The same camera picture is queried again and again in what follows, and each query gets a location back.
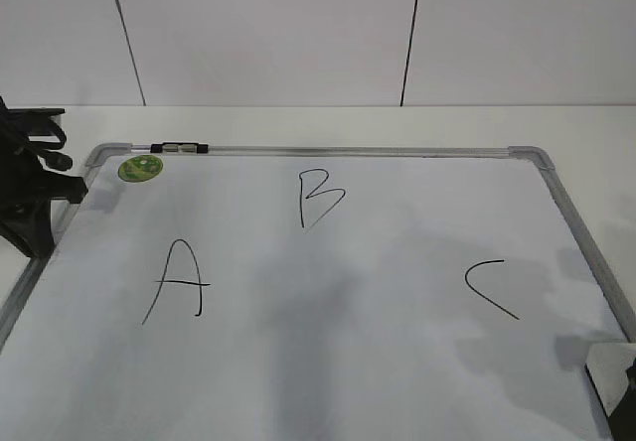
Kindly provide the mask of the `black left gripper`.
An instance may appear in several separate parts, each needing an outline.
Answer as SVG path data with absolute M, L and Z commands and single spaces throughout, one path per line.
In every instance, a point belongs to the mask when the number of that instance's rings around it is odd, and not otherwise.
M 67 174 L 65 112 L 1 105 L 1 236 L 30 258 L 54 250 L 51 202 L 79 204 L 87 194 L 84 179 Z

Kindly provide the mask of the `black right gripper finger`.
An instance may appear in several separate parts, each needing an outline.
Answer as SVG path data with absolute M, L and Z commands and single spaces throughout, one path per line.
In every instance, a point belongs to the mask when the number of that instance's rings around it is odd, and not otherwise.
M 635 441 L 635 370 L 635 364 L 632 364 L 626 370 L 628 386 L 621 400 L 609 416 L 609 427 L 614 441 Z

